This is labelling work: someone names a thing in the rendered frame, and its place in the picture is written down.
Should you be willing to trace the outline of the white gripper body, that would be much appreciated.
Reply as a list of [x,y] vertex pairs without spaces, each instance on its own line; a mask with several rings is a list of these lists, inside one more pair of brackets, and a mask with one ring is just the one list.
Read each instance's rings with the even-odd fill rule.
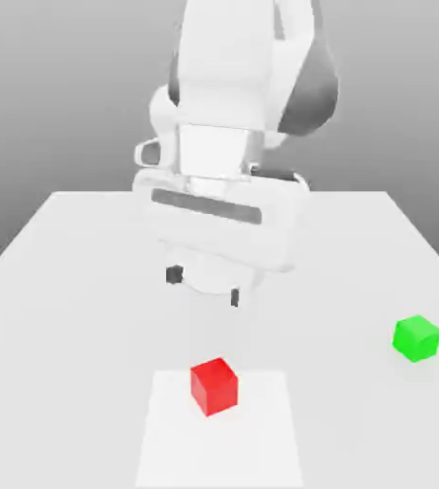
[[266,271],[296,262],[310,192],[298,181],[246,177],[222,198],[186,191],[186,179],[159,169],[137,173],[133,190],[146,235]]

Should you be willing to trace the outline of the small red cube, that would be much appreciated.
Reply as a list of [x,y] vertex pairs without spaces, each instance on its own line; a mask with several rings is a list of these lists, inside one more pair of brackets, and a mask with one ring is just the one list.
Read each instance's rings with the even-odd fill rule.
[[206,415],[214,415],[238,404],[239,379],[221,358],[190,369],[191,395]]

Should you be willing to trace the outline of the small green cube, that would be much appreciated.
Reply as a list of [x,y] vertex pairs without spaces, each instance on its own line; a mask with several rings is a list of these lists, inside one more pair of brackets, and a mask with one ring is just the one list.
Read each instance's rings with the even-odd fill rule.
[[421,315],[395,324],[392,346],[411,362],[435,356],[439,347],[439,328]]

